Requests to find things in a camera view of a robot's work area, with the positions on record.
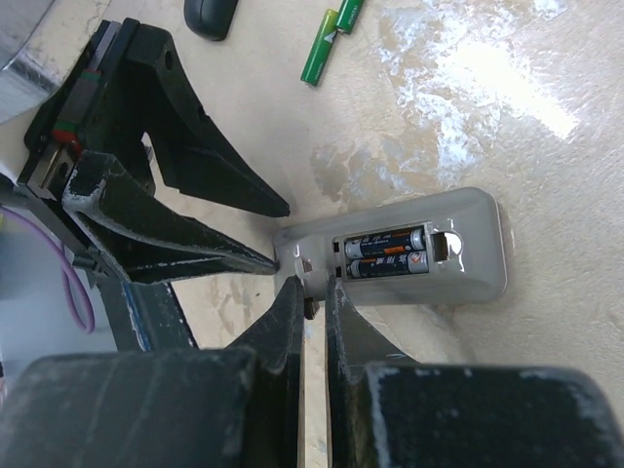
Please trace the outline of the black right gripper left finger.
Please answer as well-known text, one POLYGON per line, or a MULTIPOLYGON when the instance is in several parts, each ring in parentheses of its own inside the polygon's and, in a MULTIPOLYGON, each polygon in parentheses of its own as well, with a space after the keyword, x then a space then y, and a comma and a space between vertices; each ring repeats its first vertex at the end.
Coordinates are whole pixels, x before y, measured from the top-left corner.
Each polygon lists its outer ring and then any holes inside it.
POLYGON ((5 467, 298 467, 304 293, 222 349, 52 356, 1 411, 5 467))

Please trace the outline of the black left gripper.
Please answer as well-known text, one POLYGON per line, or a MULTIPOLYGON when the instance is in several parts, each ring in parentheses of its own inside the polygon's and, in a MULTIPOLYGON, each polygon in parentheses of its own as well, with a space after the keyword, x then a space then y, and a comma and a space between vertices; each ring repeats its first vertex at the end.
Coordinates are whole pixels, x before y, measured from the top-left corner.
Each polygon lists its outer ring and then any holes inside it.
POLYGON ((19 192, 62 196, 63 209, 126 282, 275 274, 275 260, 152 196, 145 134, 164 183, 181 194, 257 215, 291 213, 206 114, 171 33, 136 19, 103 21, 38 110, 24 136, 19 192))

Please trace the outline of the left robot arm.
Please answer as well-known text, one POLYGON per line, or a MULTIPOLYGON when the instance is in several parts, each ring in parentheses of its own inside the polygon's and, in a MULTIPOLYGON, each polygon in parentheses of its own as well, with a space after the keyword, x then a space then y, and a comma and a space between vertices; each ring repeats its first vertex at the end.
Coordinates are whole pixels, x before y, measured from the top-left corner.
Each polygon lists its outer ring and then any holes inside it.
POLYGON ((184 195, 290 212, 205 113, 167 30, 103 21, 24 143, 16 190, 99 289, 119 349, 195 345, 175 281, 276 273, 274 259, 155 196, 152 163, 184 195))

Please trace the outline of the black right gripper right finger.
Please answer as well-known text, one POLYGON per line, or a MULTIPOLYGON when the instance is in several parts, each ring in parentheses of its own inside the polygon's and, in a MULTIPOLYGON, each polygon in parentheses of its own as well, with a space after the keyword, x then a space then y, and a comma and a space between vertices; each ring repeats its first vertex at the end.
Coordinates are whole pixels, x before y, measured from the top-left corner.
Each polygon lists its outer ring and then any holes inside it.
POLYGON ((623 434, 599 386, 555 367, 423 364, 326 295, 332 467, 619 467, 623 434))

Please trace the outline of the black battery pair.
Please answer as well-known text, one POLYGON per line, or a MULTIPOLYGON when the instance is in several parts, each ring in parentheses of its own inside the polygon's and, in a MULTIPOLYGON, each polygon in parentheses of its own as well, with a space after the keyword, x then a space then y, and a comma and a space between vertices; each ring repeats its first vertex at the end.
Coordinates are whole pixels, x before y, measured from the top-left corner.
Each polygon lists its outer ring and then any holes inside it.
POLYGON ((394 277, 429 272, 426 252, 399 253, 353 260, 347 273, 353 279, 394 277))
POLYGON ((377 232, 347 239, 344 249, 346 257, 350 260, 425 250, 426 243, 422 227, 377 232))

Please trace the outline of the beige white remote control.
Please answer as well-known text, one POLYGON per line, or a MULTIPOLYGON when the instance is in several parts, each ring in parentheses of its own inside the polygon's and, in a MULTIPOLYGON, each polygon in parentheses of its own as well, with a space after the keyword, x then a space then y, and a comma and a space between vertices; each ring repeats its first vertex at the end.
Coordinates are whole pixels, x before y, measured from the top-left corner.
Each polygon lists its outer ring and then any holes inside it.
POLYGON ((498 205, 466 187, 279 231, 276 281, 321 302, 336 279, 357 305, 463 304, 507 286, 498 205))

